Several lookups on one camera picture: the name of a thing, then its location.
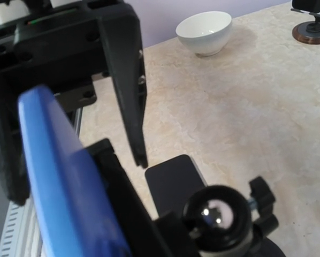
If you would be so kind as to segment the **black clamp phone stand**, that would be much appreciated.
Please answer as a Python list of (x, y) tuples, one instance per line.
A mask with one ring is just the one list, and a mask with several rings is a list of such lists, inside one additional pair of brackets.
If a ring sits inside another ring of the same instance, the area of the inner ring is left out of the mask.
[(181, 216), (153, 220), (108, 139), (88, 148), (106, 187), (131, 256), (283, 256), (269, 239), (279, 222), (275, 195), (262, 177), (249, 182), (250, 197), (225, 185), (206, 185)]

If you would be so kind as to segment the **phone with dark-blue case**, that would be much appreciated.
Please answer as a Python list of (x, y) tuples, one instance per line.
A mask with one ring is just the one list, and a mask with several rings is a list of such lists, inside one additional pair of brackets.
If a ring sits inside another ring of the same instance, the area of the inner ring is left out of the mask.
[(103, 179), (46, 86), (18, 100), (31, 193), (47, 256), (131, 256)]

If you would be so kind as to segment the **folding phone stand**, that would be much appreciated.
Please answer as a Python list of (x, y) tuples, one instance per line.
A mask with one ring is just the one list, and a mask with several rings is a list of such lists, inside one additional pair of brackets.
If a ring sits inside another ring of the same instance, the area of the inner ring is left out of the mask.
[(292, 37), (298, 42), (308, 45), (320, 45), (320, 14), (309, 13), (315, 18), (296, 25), (292, 30)]

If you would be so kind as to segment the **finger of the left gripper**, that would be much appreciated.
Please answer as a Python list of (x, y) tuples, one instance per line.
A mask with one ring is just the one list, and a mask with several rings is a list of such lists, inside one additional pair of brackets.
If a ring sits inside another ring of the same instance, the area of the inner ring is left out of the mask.
[(147, 85), (140, 21), (132, 6), (124, 1), (101, 1), (101, 4), (98, 27), (109, 74), (135, 163), (146, 168), (142, 127)]
[(8, 200), (23, 206), (30, 195), (26, 161), (21, 137), (10, 130), (5, 111), (0, 105), (0, 185)]

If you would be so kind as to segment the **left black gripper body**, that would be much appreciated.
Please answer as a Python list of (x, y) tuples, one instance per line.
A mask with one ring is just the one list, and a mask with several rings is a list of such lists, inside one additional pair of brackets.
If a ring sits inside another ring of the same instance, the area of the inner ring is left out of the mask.
[(101, 42), (101, 1), (75, 1), (41, 16), (0, 25), (0, 105), (18, 113), (18, 97), (46, 85), (67, 112), (95, 101), (93, 76), (109, 77)]

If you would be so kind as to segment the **phone with lilac case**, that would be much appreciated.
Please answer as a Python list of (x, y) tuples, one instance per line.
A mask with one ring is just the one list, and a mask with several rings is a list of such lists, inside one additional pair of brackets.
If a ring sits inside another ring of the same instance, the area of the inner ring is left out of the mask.
[(291, 0), (292, 9), (320, 15), (320, 0)]

